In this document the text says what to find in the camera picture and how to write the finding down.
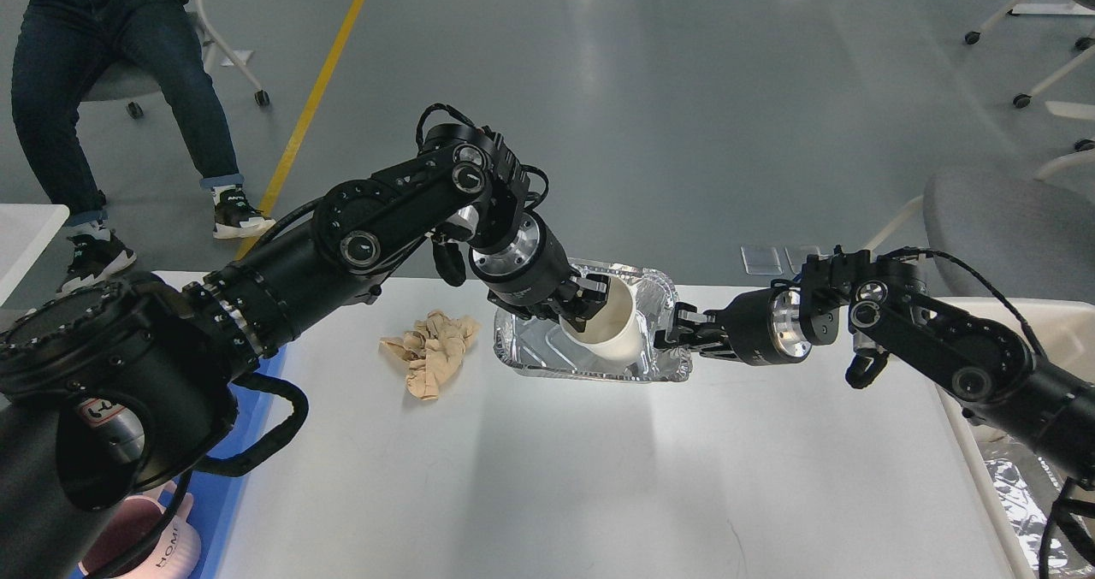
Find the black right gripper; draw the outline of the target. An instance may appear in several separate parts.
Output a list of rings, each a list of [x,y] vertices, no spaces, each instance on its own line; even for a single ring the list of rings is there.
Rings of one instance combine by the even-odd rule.
[[[768,287],[736,296],[723,310],[677,302],[668,329],[654,334],[654,349],[682,348],[707,358],[746,364],[802,363],[814,346],[835,341],[840,314],[815,309],[799,287]]]

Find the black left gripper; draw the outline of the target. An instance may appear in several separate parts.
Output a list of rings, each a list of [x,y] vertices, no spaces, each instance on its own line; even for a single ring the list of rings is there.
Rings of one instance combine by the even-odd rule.
[[[521,216],[512,243],[495,254],[470,248],[469,264],[503,309],[523,309],[522,319],[558,319],[576,333],[585,333],[611,292],[609,275],[576,275],[548,223],[532,211]]]

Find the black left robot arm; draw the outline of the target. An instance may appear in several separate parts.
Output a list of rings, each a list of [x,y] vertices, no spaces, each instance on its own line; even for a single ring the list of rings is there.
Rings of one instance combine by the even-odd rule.
[[[535,215],[535,167],[448,104],[423,114],[437,111],[451,121],[417,126],[410,161],[333,186],[200,282],[124,276],[3,331],[4,578],[65,578],[130,494],[184,493],[193,470],[241,476],[281,450],[306,396],[262,358],[373,303],[425,241],[446,283],[469,263],[516,317],[584,329],[606,306],[606,275],[575,270]]]

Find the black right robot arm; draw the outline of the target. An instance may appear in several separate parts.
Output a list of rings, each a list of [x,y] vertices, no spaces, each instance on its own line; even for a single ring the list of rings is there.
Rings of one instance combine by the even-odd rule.
[[[854,339],[849,386],[868,387],[889,357],[899,357],[957,399],[970,422],[1000,428],[1047,459],[1065,482],[1045,519],[1038,575],[1049,575],[1054,531],[1092,561],[1092,537],[1080,525],[1092,503],[1073,497],[1077,487],[1092,490],[1092,384],[1053,364],[1026,319],[1018,319],[1021,331],[1010,331],[927,296],[914,260],[942,256],[917,247],[878,257],[867,248],[811,254],[794,280],[774,280],[722,310],[676,303],[654,348],[751,366],[802,363],[814,346],[835,340],[838,312],[846,309]]]

